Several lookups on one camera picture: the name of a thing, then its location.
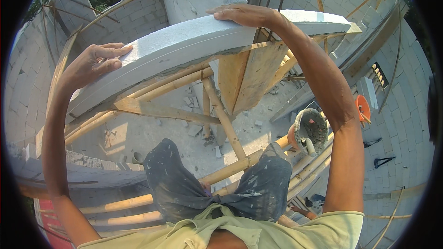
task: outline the orange bucket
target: orange bucket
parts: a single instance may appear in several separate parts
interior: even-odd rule
[[[368,118],[371,119],[371,110],[369,109],[369,104],[366,98],[362,95],[357,95],[357,99],[355,100],[355,106],[357,107],[358,111],[358,117],[360,118],[360,121],[366,121],[362,114],[360,113],[360,110],[358,108],[358,105],[362,106],[362,113]]]

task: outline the dark trousers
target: dark trousers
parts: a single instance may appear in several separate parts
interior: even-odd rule
[[[200,182],[183,166],[177,146],[163,139],[146,156],[143,165],[152,198],[167,222],[193,219],[216,202],[235,216],[276,222],[286,210],[292,167],[277,143],[271,143],[257,164],[240,179],[234,194],[208,197]],[[221,216],[219,209],[213,218]]]

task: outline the mortar bucket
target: mortar bucket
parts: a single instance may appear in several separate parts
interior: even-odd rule
[[[355,99],[355,106],[357,107],[357,111],[358,111],[358,117],[360,119],[360,121],[366,121],[362,114],[360,113],[358,106],[361,105],[362,106],[362,113],[368,118],[371,119],[371,110],[369,109],[369,104],[368,101],[366,100],[366,98],[362,95],[357,95],[357,99]]]
[[[312,141],[315,154],[318,155],[325,148],[328,134],[326,119],[316,109],[306,108],[297,114],[296,121],[287,132],[287,140],[295,149],[310,155],[307,150],[308,144],[305,141],[306,138],[309,138]]]

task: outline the pale green shirt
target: pale green shirt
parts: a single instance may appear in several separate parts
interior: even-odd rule
[[[220,208],[223,216],[211,218],[214,209]],[[248,249],[354,249],[362,230],[364,214],[358,211],[334,211],[321,214],[312,221],[294,228],[269,221],[255,221],[234,216],[228,207],[211,204],[194,219],[152,234],[125,233],[90,241],[77,249],[206,249],[212,232],[224,229],[239,237]]]

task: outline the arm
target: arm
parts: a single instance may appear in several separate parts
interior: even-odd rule
[[[302,215],[307,217],[309,220],[312,220],[312,219],[317,217],[317,215],[315,213],[312,213],[312,212],[310,212],[308,210],[303,210],[303,209],[301,209],[301,208],[299,208],[297,206],[292,206],[291,210],[293,210],[295,212],[298,212],[298,213],[301,213]]]
[[[334,131],[324,212],[363,211],[364,152],[358,113],[350,88],[329,56],[276,10],[253,5],[223,5],[208,13],[274,31],[291,49]]]
[[[69,197],[66,153],[65,116],[73,92],[94,81],[101,74],[121,67],[121,61],[109,59],[97,64],[97,59],[114,58],[131,50],[123,44],[92,45],[80,54],[58,81],[48,110],[42,137],[43,175],[58,220],[75,246],[100,239],[100,236]]]

